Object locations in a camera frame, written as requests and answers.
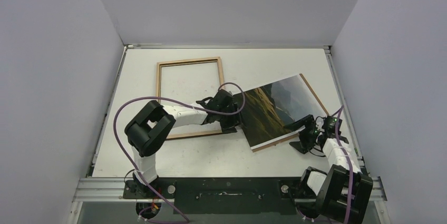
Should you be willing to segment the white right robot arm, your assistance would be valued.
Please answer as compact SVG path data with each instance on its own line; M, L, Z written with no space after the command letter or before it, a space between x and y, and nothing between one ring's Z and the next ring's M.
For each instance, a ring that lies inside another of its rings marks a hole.
M371 177L362 173L346 137L341 135L340 114L328 115L323 124L309 114L284 127L297 131L299 140L290 145L300 153L319 146L330 165L324 172L308 167L297 184L282 184L280 190L304 219L324 216L340 223L362 223L373 189Z

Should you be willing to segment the landscape photo print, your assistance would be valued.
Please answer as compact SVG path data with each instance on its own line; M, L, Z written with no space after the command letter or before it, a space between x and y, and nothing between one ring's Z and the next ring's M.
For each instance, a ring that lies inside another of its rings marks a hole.
M309 114L328 115L315 91L303 74L268 83L234 95L242 105L241 128L252 150L256 152L297 135L284 129Z

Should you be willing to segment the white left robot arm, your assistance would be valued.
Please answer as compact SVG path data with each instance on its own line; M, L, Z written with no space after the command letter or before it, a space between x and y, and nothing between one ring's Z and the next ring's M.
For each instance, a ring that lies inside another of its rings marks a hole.
M172 129L217 122L222 130L229 130L240 124L241 110L242 105L226 90L219 90L215 96L191 104L172 100L172 105L162 105L149 98L149 102L124 129L136 165L134 179L138 181L137 192L144 198L156 194L156 153Z

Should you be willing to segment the wooden picture frame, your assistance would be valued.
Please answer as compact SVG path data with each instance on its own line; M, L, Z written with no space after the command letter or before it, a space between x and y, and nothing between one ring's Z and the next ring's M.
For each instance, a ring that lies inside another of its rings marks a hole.
M197 101L213 97L225 82L220 57L175 60L157 63L156 95L197 105ZM189 125L174 129L169 140L220 135L218 122L204 126Z

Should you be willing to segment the brown frame backing board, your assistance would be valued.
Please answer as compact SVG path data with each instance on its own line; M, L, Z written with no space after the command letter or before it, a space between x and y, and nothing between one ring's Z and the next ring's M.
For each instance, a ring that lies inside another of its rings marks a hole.
M243 131L252 152L291 140L306 153L329 115L302 73L249 90L246 99Z

